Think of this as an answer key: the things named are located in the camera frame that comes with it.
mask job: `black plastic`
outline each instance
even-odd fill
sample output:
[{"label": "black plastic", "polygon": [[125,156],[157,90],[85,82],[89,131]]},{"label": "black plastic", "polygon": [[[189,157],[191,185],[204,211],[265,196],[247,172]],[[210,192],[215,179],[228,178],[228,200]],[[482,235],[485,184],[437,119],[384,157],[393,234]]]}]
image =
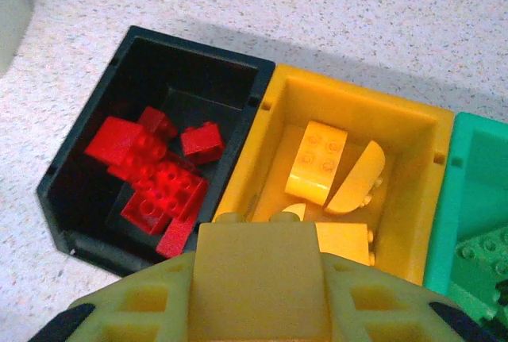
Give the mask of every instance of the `black plastic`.
[{"label": "black plastic", "polygon": [[58,313],[29,342],[65,342],[94,310],[94,304],[81,304]]},{"label": "black plastic", "polygon": [[498,342],[487,330],[482,329],[466,313],[442,302],[430,302],[429,306],[463,340],[467,342]]},{"label": "black plastic", "polygon": [[[180,131],[218,123],[224,154],[200,166],[210,188],[198,223],[210,221],[274,68],[268,60],[131,27],[37,187],[56,247],[121,276],[163,260],[155,252],[160,236],[120,216],[129,185],[83,154],[85,147],[106,117],[136,121],[146,106],[164,111]],[[182,155],[179,137],[169,146]],[[196,239],[185,251],[195,250]]]}]

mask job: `red duplo brick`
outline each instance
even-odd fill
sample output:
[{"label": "red duplo brick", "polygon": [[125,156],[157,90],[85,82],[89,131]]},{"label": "red duplo brick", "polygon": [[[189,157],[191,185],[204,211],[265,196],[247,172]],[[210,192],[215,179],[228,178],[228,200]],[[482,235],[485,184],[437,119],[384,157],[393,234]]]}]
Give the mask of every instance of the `red duplo brick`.
[{"label": "red duplo brick", "polygon": [[163,142],[168,142],[178,135],[178,129],[166,114],[151,106],[147,106],[144,109],[137,123],[143,125],[150,133],[153,133]]},{"label": "red duplo brick", "polygon": [[187,128],[180,139],[183,154],[196,165],[217,161],[224,151],[219,127],[211,121],[201,128]]},{"label": "red duplo brick", "polygon": [[162,236],[162,239],[160,239],[160,242],[157,244],[157,253],[167,257],[168,259],[183,253],[185,243],[187,242],[187,239],[192,233],[196,221],[198,220],[198,213],[201,208],[201,204],[202,200],[199,202],[198,206],[195,206],[192,213],[185,221],[181,221],[179,219],[173,219],[171,221],[164,233],[164,236]]},{"label": "red duplo brick", "polygon": [[143,125],[110,116],[85,153],[107,164],[111,174],[130,182],[146,178],[153,170],[149,165],[163,159],[167,148]]},{"label": "red duplo brick", "polygon": [[158,235],[164,231],[170,217],[147,199],[136,192],[121,211],[121,215],[150,235]]},{"label": "red duplo brick", "polygon": [[208,182],[178,165],[163,161],[149,180],[133,183],[147,199],[171,218],[185,220],[205,196]]}]

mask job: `lego brick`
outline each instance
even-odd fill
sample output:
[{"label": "lego brick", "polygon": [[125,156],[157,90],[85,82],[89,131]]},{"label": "lego brick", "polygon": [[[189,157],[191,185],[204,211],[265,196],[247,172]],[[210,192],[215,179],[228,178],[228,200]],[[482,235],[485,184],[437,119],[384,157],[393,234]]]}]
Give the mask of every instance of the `lego brick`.
[{"label": "lego brick", "polygon": [[[198,214],[200,222],[210,221],[275,65],[133,26],[104,68],[37,196],[60,251],[123,276],[158,263],[160,256],[157,236],[131,227],[120,215],[132,196],[129,184],[83,153],[104,120],[113,116],[136,123],[151,106],[180,130],[216,123],[225,147],[221,160],[192,171],[210,182]],[[183,157],[179,137],[167,147]],[[194,250],[196,241],[194,235],[189,238],[185,250]]]},{"label": "lego brick", "polygon": [[106,165],[135,169],[143,162],[162,159],[166,150],[166,146],[143,125],[109,116],[85,153]]},{"label": "lego brick", "polygon": [[309,121],[285,191],[323,205],[332,187],[347,135],[342,130]]},{"label": "lego brick", "polygon": [[371,140],[384,151],[385,166],[368,206],[332,217],[307,202],[305,220],[367,224],[375,234],[375,267],[421,284],[448,160],[448,110],[279,65],[216,216],[238,212],[247,221],[267,221],[296,202],[284,189],[309,121],[348,133],[331,192]]},{"label": "lego brick", "polygon": [[314,225],[201,224],[189,322],[191,340],[326,340],[330,325]]},{"label": "lego brick", "polygon": [[95,310],[68,342],[459,342],[472,332],[480,335],[448,298],[320,253],[312,222],[220,221],[201,227],[196,253],[71,304],[93,304]]},{"label": "lego brick", "polygon": [[369,192],[381,185],[379,176],[384,169],[384,152],[376,142],[368,143],[355,166],[326,206],[326,212],[335,215],[350,213],[372,200]]},{"label": "lego brick", "polygon": [[366,224],[316,222],[316,231],[321,252],[374,265],[374,254],[369,252],[374,235]]},{"label": "lego brick", "polygon": [[508,226],[461,241],[456,246],[456,259],[491,271],[498,282],[508,279]]},{"label": "lego brick", "polygon": [[187,217],[187,219],[181,221],[179,219],[173,219],[169,227],[167,227],[164,236],[160,239],[157,244],[156,251],[160,255],[170,259],[183,253],[185,243],[192,233],[196,220],[198,219],[199,207],[201,204],[195,206],[195,209]]},{"label": "lego brick", "polygon": [[168,142],[178,135],[178,129],[167,118],[166,114],[151,106],[147,106],[144,109],[137,123],[143,125],[150,133],[153,133],[163,142]]},{"label": "lego brick", "polygon": [[501,297],[496,289],[498,280],[488,268],[460,256],[453,260],[448,296],[476,322],[491,320],[498,312]]},{"label": "lego brick", "polygon": [[121,215],[149,235],[161,234],[171,220],[140,192],[134,193]]},{"label": "lego brick", "polygon": [[424,281],[441,294],[450,287],[456,246],[508,226],[508,124],[459,113],[449,155]]},{"label": "lego brick", "polygon": [[140,180],[150,179],[155,174],[153,163],[139,163],[134,168],[129,166],[108,166],[107,172],[115,177],[129,183],[136,183]]},{"label": "lego brick", "polygon": [[202,172],[189,160],[179,156],[178,154],[168,150],[164,160],[172,162],[183,170],[187,170],[194,175],[202,175]]},{"label": "lego brick", "polygon": [[133,184],[153,205],[170,218],[184,221],[202,202],[208,182],[174,163],[157,164],[152,179]]},{"label": "lego brick", "polygon": [[180,138],[183,154],[196,165],[217,161],[224,152],[219,127],[211,121],[201,128],[187,128]]}]

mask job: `speckled countertop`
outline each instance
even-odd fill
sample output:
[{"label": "speckled countertop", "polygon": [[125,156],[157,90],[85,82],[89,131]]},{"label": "speckled countertop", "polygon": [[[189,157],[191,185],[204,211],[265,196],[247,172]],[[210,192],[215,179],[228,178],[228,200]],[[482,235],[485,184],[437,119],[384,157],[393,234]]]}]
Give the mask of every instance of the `speckled countertop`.
[{"label": "speckled countertop", "polygon": [[140,25],[508,121],[508,0],[33,0],[0,79],[0,340],[116,277],[57,252],[36,185]]}]

